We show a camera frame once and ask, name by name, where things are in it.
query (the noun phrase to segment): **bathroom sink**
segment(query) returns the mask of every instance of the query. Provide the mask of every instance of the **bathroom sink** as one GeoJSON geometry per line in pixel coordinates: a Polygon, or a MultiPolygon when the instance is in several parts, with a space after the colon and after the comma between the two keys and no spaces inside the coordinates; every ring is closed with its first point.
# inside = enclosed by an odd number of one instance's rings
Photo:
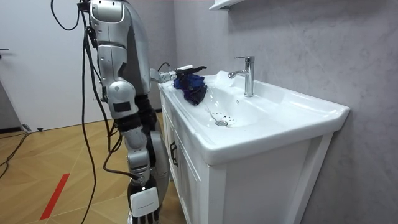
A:
{"type": "Polygon", "coordinates": [[[333,133],[349,113],[346,106],[259,81],[255,95],[247,98],[244,82],[244,77],[230,79],[224,71],[205,76],[208,90],[197,106],[187,102],[173,82],[159,85],[209,165],[333,133]]]}

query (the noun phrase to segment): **faucet handle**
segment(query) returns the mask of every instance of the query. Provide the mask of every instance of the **faucet handle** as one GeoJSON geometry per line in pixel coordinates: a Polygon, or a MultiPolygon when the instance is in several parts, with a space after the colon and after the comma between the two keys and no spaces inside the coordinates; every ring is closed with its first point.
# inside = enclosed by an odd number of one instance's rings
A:
{"type": "Polygon", "coordinates": [[[254,59],[255,59],[254,56],[242,56],[242,57],[236,57],[235,59],[238,59],[238,58],[244,58],[246,63],[254,62],[254,59]]]}

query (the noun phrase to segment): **chrome faucet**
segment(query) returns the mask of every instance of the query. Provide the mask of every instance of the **chrome faucet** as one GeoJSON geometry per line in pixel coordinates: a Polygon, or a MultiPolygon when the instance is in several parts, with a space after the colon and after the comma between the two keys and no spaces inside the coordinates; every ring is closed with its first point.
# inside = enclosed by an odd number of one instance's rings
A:
{"type": "Polygon", "coordinates": [[[254,57],[236,57],[237,58],[244,58],[245,61],[245,70],[231,72],[228,74],[229,78],[234,78],[236,75],[245,75],[246,77],[246,85],[244,89],[244,96],[245,97],[252,97],[254,96],[253,88],[254,88],[254,57]]]}

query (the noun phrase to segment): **gray textured wall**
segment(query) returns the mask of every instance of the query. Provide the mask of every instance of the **gray textured wall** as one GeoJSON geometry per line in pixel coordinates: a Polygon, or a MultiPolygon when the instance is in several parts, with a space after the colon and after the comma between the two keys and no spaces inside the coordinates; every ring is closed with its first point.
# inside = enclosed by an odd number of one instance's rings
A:
{"type": "MultiPolygon", "coordinates": [[[[158,69],[163,62],[177,66],[175,46],[174,1],[129,0],[138,12],[149,39],[149,65],[158,69]]],[[[149,93],[152,107],[161,109],[160,92],[156,82],[152,82],[149,93]]]]}
{"type": "Polygon", "coordinates": [[[398,223],[398,1],[247,0],[230,12],[176,1],[177,62],[256,79],[351,107],[302,223],[398,223]]]}
{"type": "Polygon", "coordinates": [[[0,129],[20,126],[21,124],[11,105],[10,99],[0,82],[0,129]]]}

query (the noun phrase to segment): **cabinet handle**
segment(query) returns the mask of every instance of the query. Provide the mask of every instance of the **cabinet handle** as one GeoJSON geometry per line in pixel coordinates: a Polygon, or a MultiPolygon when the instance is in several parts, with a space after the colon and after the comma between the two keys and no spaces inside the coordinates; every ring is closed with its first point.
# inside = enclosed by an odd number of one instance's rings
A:
{"type": "Polygon", "coordinates": [[[172,156],[173,164],[178,167],[177,158],[175,158],[175,156],[174,156],[174,151],[176,149],[177,149],[177,146],[175,145],[175,141],[173,141],[173,143],[170,145],[170,154],[172,156]]]}
{"type": "Polygon", "coordinates": [[[173,146],[175,146],[175,141],[173,141],[173,143],[170,144],[170,155],[172,155],[173,146]]]}

